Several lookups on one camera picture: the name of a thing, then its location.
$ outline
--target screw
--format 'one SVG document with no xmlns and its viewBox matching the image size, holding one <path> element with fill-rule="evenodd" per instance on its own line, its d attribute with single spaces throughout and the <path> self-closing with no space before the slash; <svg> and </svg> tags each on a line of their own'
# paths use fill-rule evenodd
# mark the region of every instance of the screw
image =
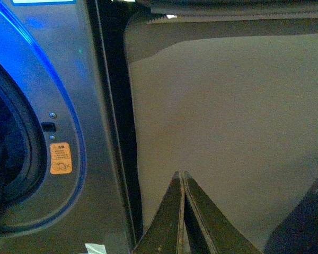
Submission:
<svg viewBox="0 0 318 254">
<path fill-rule="evenodd" d="M 55 118 L 57 118 L 57 115 L 55 113 L 50 113 L 49 117 L 52 118 L 52 119 L 55 119 Z"/>
</svg>

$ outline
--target white paper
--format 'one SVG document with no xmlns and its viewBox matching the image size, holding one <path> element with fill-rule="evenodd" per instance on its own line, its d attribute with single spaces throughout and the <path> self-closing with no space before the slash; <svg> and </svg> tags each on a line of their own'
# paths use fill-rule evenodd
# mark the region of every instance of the white paper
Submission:
<svg viewBox="0 0 318 254">
<path fill-rule="evenodd" d="M 107 254 L 105 245 L 95 243 L 85 243 L 88 254 Z"/>
</svg>

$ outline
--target orange warning label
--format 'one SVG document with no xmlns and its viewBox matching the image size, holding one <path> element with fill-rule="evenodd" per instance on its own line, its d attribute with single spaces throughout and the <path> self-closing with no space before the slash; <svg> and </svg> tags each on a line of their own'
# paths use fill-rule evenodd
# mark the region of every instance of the orange warning label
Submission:
<svg viewBox="0 0 318 254">
<path fill-rule="evenodd" d="M 72 172 L 72 157 L 68 143 L 53 143 L 51 151 L 51 174 L 68 174 Z"/>
</svg>

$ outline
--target washing machine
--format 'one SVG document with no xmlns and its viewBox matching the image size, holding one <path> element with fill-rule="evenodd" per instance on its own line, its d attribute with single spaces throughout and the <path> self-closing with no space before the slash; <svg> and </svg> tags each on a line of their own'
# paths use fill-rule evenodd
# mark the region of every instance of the washing machine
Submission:
<svg viewBox="0 0 318 254">
<path fill-rule="evenodd" d="M 0 1 L 0 253 L 130 253 L 142 234 L 94 7 Z"/>
</svg>

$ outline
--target blue led light ring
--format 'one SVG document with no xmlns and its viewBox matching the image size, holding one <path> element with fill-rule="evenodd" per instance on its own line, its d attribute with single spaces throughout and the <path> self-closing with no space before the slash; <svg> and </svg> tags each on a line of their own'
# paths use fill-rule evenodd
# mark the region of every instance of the blue led light ring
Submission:
<svg viewBox="0 0 318 254">
<path fill-rule="evenodd" d="M 75 113 L 75 109 L 73 107 L 73 104 L 70 100 L 69 95 L 67 94 L 66 88 L 64 87 L 63 82 L 61 81 L 60 77 L 55 71 L 55 68 L 47 58 L 44 51 L 41 49 L 41 47 L 38 45 L 36 40 L 33 38 L 33 36 L 28 32 L 28 30 L 24 27 L 24 25 L 20 22 L 20 20 L 0 1 L 0 15 L 6 19 L 17 31 L 18 33 L 25 39 L 25 41 L 28 43 L 32 51 L 34 52 L 35 56 L 39 59 L 39 61 L 44 66 L 47 73 L 50 75 L 54 83 L 56 84 L 57 88 L 60 91 L 60 94 L 62 95 L 74 122 L 77 135 L 78 135 L 78 141 L 79 141 L 79 151 L 80 151 L 80 170 L 79 170 L 79 177 L 78 182 L 75 187 L 75 190 L 72 194 L 72 196 L 69 198 L 68 202 L 59 210 L 56 212 L 56 214 L 44 219 L 41 222 L 31 224 L 29 226 L 20 226 L 20 227 L 11 227 L 11 228 L 5 228 L 6 232 L 9 233 L 19 233 L 19 232 L 27 232 L 27 231 L 35 231 L 40 227 L 47 227 L 51 226 L 53 223 L 57 220 L 61 219 L 62 216 L 65 215 L 65 212 L 68 211 L 68 209 L 75 204 L 76 200 L 79 197 L 79 194 L 82 191 L 83 184 L 85 181 L 86 176 L 86 150 L 85 150 L 85 144 L 83 139 L 83 134 L 81 130 L 81 126 L 78 120 L 78 117 Z"/>
</svg>

